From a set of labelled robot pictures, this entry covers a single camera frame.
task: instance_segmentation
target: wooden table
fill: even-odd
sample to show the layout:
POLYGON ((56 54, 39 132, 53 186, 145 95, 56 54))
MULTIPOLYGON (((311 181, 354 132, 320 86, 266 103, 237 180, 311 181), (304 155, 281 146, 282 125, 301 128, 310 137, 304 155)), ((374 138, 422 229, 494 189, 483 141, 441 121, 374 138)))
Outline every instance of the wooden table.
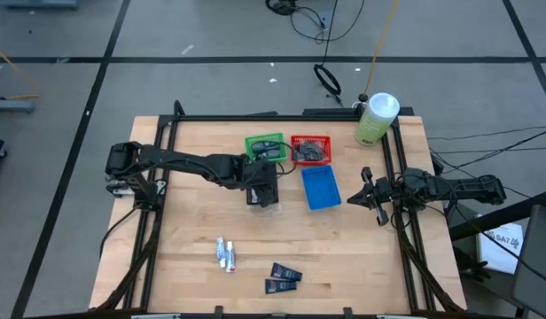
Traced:
MULTIPOLYGON (((131 141, 152 144, 157 117, 136 117, 131 141)), ((400 117, 410 167, 433 171, 420 117, 400 117)), ((178 126, 175 150, 198 155, 240 154, 246 136, 281 131, 291 135, 331 137, 332 167, 343 204, 310 211, 300 169, 279 179, 280 203, 264 210, 246 205, 244 191, 228 191, 200 176, 172 172, 153 277, 150 312, 341 314, 407 314, 400 248, 390 224, 379 227, 376 213, 346 204, 363 186, 360 171, 369 166, 375 178, 386 175, 383 150, 359 145, 356 122, 185 121, 178 126), (238 271, 227 274, 215 257, 215 240, 224 236, 236 248, 238 271), (298 290, 265 294, 273 262, 303 272, 298 290)), ((390 143, 397 163, 393 133, 390 143)), ((116 199, 111 223, 132 206, 116 199)), ((441 209, 440 203, 434 203, 441 209)), ((390 214, 390 205, 384 205, 390 214)), ((442 215, 419 212, 428 267, 452 299, 465 307, 464 295, 442 215)), ((136 237, 136 214, 107 240, 90 306, 104 301, 129 268, 136 237)), ((418 305, 425 307, 420 276, 413 267, 418 305)), ((138 306, 143 274, 138 276, 138 306)))

